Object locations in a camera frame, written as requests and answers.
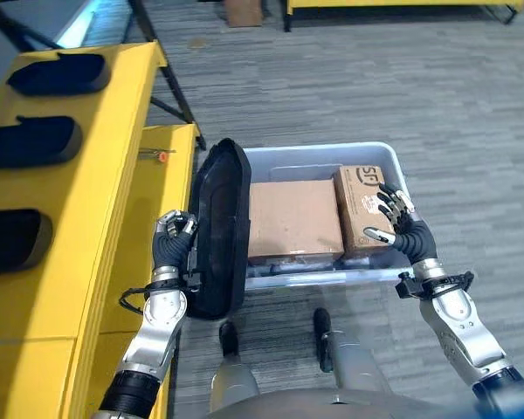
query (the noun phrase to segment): brown cardboard box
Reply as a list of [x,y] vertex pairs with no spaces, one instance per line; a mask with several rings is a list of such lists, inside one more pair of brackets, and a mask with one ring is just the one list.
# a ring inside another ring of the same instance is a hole
[[334,175],[346,258],[365,257],[386,249],[386,244],[365,236],[365,227],[394,232],[378,209],[383,203],[376,196],[379,182],[384,182],[384,178],[378,166],[342,166]]
[[225,12],[231,28],[262,25],[260,0],[225,0]]
[[343,254],[331,179],[253,183],[250,215],[254,264],[331,262]]

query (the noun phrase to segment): plastic storage bin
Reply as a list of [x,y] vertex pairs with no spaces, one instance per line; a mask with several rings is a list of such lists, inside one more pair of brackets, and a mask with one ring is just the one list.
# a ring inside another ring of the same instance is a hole
[[[409,195],[396,152],[383,142],[246,148],[245,153],[252,168],[252,183],[324,180],[330,179],[340,166],[376,165],[383,171],[387,183]],[[296,271],[297,268],[265,266],[249,269],[245,288],[397,280],[400,272],[411,271],[407,257],[394,249],[370,258],[315,266],[314,271],[288,273],[288,270]]]

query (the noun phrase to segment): yellow table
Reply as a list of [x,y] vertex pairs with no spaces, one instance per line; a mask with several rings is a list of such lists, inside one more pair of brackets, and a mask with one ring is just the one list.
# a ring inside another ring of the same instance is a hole
[[524,0],[286,0],[285,30],[291,30],[293,11],[308,7],[363,7],[363,6],[446,6],[446,5],[501,5],[521,12]]
[[[66,164],[0,170],[0,209],[36,208],[48,215],[54,226],[52,246],[40,265],[0,275],[0,418],[84,417],[88,400],[93,399],[89,388],[92,368],[94,374],[112,376],[117,348],[129,342],[128,332],[139,323],[114,306],[114,294],[127,284],[136,286],[133,281],[149,280],[150,256],[147,262],[142,258],[149,253],[150,243],[142,248],[146,235],[151,234],[159,213],[184,208],[188,196],[197,134],[194,125],[145,130],[146,146],[159,141],[164,148],[170,143],[178,150],[165,165],[154,161],[136,164],[155,71],[166,65],[159,45],[63,52],[104,55],[112,70],[109,85],[99,93],[71,98],[25,98],[7,85],[0,88],[0,126],[14,124],[16,115],[63,114],[72,116],[84,134],[82,149]],[[23,54],[10,70],[55,58],[55,54]],[[149,170],[159,172],[157,182],[149,180],[153,173]],[[147,182],[140,175],[142,171]],[[165,176],[171,176],[170,188],[161,181]],[[147,191],[149,197],[136,198],[133,193],[128,200],[131,183],[138,185],[133,188],[138,188],[139,194]],[[136,211],[136,202],[148,208],[137,223],[145,232],[137,224],[127,223],[121,234],[123,220],[129,211]],[[119,247],[134,256],[135,270],[128,272],[139,276],[123,276],[126,272],[120,268],[111,275],[114,260],[126,260],[119,256]],[[112,320],[117,316],[121,316],[120,323]],[[96,353],[98,342],[104,347],[102,336],[114,332],[123,333],[117,337],[118,346]],[[108,365],[101,372],[103,362]],[[159,406],[156,409],[163,413]]]

